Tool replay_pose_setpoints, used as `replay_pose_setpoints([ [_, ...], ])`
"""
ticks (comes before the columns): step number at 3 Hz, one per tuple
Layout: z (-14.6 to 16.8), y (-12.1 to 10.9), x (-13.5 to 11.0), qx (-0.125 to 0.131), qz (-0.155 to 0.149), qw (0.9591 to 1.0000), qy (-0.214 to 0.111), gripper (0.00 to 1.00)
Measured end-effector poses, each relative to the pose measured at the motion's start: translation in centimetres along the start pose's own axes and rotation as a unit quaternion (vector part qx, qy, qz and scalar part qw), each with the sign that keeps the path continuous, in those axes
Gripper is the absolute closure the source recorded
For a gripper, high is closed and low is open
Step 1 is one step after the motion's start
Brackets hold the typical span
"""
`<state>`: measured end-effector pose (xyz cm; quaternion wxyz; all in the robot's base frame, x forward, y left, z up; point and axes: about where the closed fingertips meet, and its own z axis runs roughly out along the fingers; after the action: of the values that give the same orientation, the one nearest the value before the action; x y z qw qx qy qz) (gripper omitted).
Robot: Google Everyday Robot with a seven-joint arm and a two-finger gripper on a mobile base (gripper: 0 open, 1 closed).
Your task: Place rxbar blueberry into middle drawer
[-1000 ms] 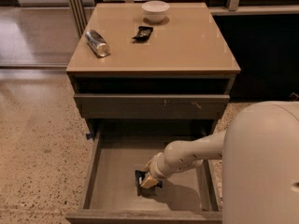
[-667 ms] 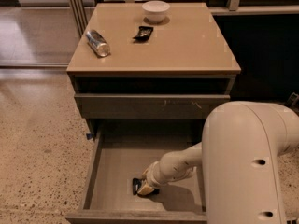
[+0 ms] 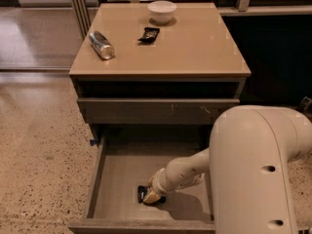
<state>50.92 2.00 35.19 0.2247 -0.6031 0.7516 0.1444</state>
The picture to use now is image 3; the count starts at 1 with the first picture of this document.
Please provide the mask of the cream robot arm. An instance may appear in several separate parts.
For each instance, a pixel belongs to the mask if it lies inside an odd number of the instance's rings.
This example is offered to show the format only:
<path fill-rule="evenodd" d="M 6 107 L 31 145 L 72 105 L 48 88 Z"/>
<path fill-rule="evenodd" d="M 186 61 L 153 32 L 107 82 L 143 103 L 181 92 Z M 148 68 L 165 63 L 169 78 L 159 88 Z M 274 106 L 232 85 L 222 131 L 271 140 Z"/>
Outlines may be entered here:
<path fill-rule="evenodd" d="M 215 234 L 297 234 L 288 162 L 312 151 L 312 123 L 286 108 L 241 105 L 214 122 L 209 147 L 148 181 L 145 204 L 211 177 Z"/>

